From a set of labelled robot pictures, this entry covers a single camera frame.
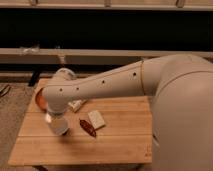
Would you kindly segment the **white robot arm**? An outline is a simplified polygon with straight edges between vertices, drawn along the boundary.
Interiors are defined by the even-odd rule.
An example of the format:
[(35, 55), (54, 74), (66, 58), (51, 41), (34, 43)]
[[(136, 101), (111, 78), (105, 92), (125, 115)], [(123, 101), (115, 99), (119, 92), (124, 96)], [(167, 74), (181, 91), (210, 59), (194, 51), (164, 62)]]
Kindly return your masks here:
[(80, 99), (151, 96), (152, 171), (213, 171), (213, 63), (192, 54), (138, 61), (84, 79), (59, 69), (43, 90), (61, 116)]

